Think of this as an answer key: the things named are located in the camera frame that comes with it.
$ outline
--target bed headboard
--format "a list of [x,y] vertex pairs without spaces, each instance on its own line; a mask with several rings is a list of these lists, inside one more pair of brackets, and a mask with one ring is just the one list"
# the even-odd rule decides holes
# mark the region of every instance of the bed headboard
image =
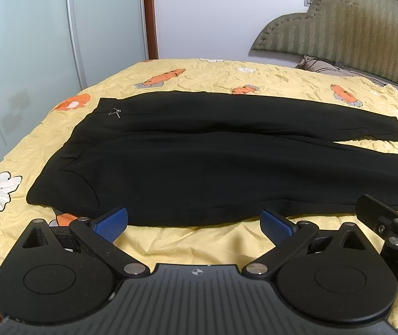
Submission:
[[398,83],[398,0],[314,0],[271,21],[255,50],[305,54]]

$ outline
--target yellow bedsheet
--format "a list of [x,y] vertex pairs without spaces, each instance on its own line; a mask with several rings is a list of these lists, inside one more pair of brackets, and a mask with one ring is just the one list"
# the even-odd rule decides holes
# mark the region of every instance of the yellow bedsheet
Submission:
[[[101,97],[126,98],[157,90],[308,99],[398,118],[398,91],[390,85],[376,86],[366,78],[341,78],[240,61],[167,59],[135,64],[55,107],[0,163],[0,264],[32,219],[55,219],[51,208],[28,205],[25,197],[44,164],[68,140],[74,126],[97,107]],[[345,143],[398,154],[398,142],[362,139]],[[382,245],[381,239],[353,215],[308,219],[322,229],[337,229],[344,221],[354,221],[377,249]],[[242,267],[272,248],[256,218],[206,228],[130,226],[115,245],[151,268],[158,262]],[[398,299],[390,322],[398,328]]]

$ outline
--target wooden door frame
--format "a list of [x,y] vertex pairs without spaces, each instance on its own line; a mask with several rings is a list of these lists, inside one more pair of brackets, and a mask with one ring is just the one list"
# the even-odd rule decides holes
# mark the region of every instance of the wooden door frame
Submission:
[[154,10],[154,0],[143,0],[145,10],[146,41],[148,45],[148,58],[158,59],[156,33],[156,15]]

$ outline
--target blue textured pad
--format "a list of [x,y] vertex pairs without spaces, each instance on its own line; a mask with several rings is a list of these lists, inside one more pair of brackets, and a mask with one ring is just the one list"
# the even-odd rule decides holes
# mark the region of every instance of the blue textured pad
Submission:
[[92,230],[107,241],[113,243],[128,226],[128,212],[122,208],[111,215],[106,215],[102,221],[93,224]]
[[294,230],[291,226],[288,226],[286,223],[265,210],[260,214],[259,226],[264,235],[276,246],[294,234]]

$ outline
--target black pants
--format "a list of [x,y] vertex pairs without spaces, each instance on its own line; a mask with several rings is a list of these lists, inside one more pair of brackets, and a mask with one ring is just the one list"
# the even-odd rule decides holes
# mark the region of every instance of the black pants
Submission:
[[398,141],[398,121],[300,99],[154,92],[100,99],[46,164],[27,202],[129,224],[204,226],[256,216],[398,209],[398,154],[333,143]]

